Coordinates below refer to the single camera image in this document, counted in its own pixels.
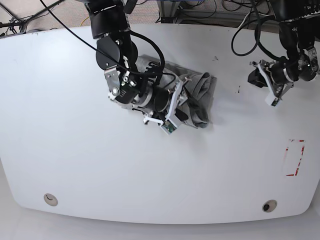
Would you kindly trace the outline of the grey T-shirt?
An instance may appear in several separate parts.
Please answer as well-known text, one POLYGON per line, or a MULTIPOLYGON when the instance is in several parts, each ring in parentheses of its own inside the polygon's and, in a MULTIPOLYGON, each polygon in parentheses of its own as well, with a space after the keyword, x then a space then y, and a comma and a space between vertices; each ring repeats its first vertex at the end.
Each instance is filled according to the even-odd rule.
POLYGON ((176 109, 182 110, 188 115, 188 120, 181 122, 192 128, 206 128, 210 123, 210 107, 214 98, 217 83, 215 76, 208 72, 200 73, 178 64, 167 62, 164 65, 164 75, 159 85, 150 81, 144 88, 144 93, 136 97, 134 110, 143 113, 143 122, 157 123, 159 126, 165 119, 177 119, 176 109), (173 92, 168 113, 166 116, 158 114, 149 115, 149 101, 152 98, 153 88, 160 87, 173 92))

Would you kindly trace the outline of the black cylinder object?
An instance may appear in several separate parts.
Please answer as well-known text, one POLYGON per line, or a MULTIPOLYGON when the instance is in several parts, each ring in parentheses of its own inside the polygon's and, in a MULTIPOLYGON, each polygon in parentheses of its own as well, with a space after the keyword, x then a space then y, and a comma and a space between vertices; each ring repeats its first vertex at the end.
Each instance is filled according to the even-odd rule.
POLYGON ((135 9, 137 2, 138 2, 138 0, 127 0, 125 6, 123 8, 123 12, 125 14, 130 15, 133 12, 133 10, 135 9))

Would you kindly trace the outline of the red tape rectangle marker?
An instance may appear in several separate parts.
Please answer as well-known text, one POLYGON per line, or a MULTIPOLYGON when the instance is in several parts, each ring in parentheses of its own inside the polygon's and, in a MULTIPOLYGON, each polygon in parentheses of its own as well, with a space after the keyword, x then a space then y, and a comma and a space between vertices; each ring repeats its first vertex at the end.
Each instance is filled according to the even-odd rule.
POLYGON ((306 141, 302 139, 290 139, 285 149, 283 171, 287 177, 298 174, 304 154, 306 141))

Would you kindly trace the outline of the black tripod stand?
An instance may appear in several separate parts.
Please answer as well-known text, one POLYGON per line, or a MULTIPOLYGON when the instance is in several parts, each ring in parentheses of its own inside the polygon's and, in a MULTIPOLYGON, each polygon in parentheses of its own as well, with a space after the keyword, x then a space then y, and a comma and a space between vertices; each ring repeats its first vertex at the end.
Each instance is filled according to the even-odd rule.
POLYGON ((13 13, 9 8, 7 8, 3 3, 0 4, 0 9, 5 12, 10 19, 8 22, 0 22, 0 38, 6 38, 15 35, 23 35, 27 33, 28 24, 34 20, 45 17, 52 11, 55 7, 63 3, 63 0, 58 0, 48 7, 44 7, 36 13, 28 16, 19 17, 13 13))

